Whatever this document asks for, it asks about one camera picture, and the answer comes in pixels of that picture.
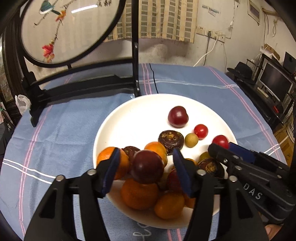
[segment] cardboard box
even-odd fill
[[[278,59],[278,61],[280,60],[281,57],[271,46],[269,46],[268,44],[264,44],[264,49],[274,54],[274,56]]]
[[[274,133],[275,138],[277,139],[279,146],[285,156],[288,166],[291,166],[294,142],[294,121],[293,116],[290,117],[288,123],[279,131]]]

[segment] teal bird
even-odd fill
[[[49,12],[53,12],[56,15],[60,15],[60,12],[54,10],[54,6],[50,4],[50,2],[48,0],[44,0],[41,7],[40,7],[40,14],[47,14]]]

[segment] blue tablecloth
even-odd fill
[[[152,64],[159,93],[195,99],[218,113],[232,129],[239,145],[265,152],[285,162],[271,129],[252,102],[222,72],[211,67]],[[51,81],[46,88],[106,74],[131,75],[131,65],[92,69]],[[142,94],[156,93],[149,64],[139,65]],[[25,112],[10,140],[0,174],[0,210],[23,239],[30,219],[55,176],[80,176],[92,168],[95,135],[103,120],[120,104],[134,98],[113,91],[95,98],[69,100],[47,107],[36,128]],[[84,240],[75,197],[77,236]],[[157,229],[139,224],[120,213],[107,198],[99,200],[111,241],[182,240],[186,229]],[[210,238],[215,238],[218,214]]]

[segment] monitor screen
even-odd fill
[[[292,83],[275,67],[266,64],[260,81],[274,94],[281,102],[284,101]]]

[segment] white bowl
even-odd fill
[[[168,123],[168,113],[177,105],[183,106],[189,116],[188,123],[180,129],[174,128]],[[181,152],[185,158],[196,160],[201,153],[207,151],[209,144],[217,135],[224,135],[230,142],[237,144],[225,121],[209,107],[193,99],[171,94],[153,94],[129,100],[112,111],[99,128],[93,149],[94,168],[96,168],[97,155],[106,147],[135,146],[142,150],[149,142],[157,141],[162,131],[176,130],[185,137],[193,131],[197,124],[205,124],[209,133],[193,148],[184,145]],[[165,172],[169,172],[172,165],[173,158],[168,156]],[[157,217],[152,209],[138,211],[129,208],[120,195],[123,183],[123,180],[114,181],[107,197],[126,216],[139,223],[157,228],[175,229],[188,226],[192,214],[190,208],[185,207],[182,215],[173,220],[163,220]],[[220,197],[215,195],[213,214],[219,211],[219,201]]]

